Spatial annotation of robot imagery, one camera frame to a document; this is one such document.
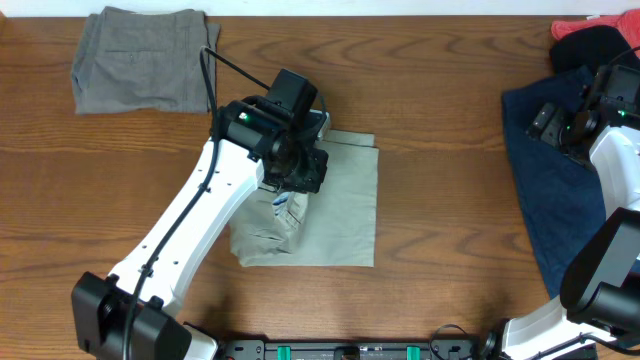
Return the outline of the black cloth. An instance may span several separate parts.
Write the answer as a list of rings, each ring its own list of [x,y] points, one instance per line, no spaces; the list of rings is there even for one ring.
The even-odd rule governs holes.
[[[566,35],[551,47],[549,56],[556,74],[586,66],[595,75],[599,67],[630,49],[617,29],[602,25]]]

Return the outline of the folded grey shorts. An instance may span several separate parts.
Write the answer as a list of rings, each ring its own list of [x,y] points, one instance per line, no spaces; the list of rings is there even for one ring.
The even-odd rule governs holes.
[[[71,68],[75,112],[208,112],[199,54],[216,47],[220,30],[192,9],[143,15],[106,7],[90,15]]]

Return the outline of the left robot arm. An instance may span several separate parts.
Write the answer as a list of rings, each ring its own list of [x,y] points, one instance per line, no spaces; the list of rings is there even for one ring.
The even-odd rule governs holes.
[[[79,348],[97,359],[213,359],[218,341],[176,317],[193,278],[238,208],[261,185],[316,193],[328,156],[325,109],[252,96],[221,107],[196,167],[144,239],[71,302]]]

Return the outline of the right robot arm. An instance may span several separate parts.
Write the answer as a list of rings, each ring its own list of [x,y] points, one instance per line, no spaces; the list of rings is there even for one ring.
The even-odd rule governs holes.
[[[505,143],[549,301],[485,359],[639,353],[639,73],[571,70],[502,96]]]

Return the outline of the beige khaki shorts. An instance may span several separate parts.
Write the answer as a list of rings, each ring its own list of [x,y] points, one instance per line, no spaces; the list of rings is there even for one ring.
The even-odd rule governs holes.
[[[374,265],[379,150],[372,134],[329,131],[316,194],[262,187],[230,220],[231,253],[251,266]]]

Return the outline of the navy blue shorts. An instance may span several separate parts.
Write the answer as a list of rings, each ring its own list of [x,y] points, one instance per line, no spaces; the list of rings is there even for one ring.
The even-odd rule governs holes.
[[[568,148],[526,130],[545,103],[572,113]],[[639,72],[570,70],[502,96],[506,149],[519,203],[550,297],[565,271],[617,209],[639,207]]]

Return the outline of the red cloth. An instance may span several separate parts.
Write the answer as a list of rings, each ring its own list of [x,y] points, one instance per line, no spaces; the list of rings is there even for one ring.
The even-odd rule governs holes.
[[[554,21],[551,34],[555,40],[561,40],[574,32],[596,26],[615,28],[632,48],[639,46],[639,9],[619,15],[591,16],[580,21]]]

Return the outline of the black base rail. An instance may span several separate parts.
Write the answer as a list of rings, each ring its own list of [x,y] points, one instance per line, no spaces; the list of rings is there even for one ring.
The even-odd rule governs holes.
[[[445,337],[426,342],[265,342],[229,341],[215,355],[219,360],[430,360],[472,359],[473,337]]]

